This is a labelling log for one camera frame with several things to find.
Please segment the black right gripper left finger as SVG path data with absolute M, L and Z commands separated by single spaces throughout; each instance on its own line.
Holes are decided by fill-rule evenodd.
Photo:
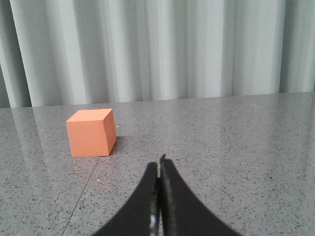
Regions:
M 159 230 L 158 164 L 150 162 L 126 203 L 95 236 L 157 236 Z

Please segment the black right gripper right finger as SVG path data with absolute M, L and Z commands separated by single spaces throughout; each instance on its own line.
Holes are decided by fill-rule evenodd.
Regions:
M 160 158 L 160 208 L 165 236 L 238 236 L 187 186 L 172 160 Z

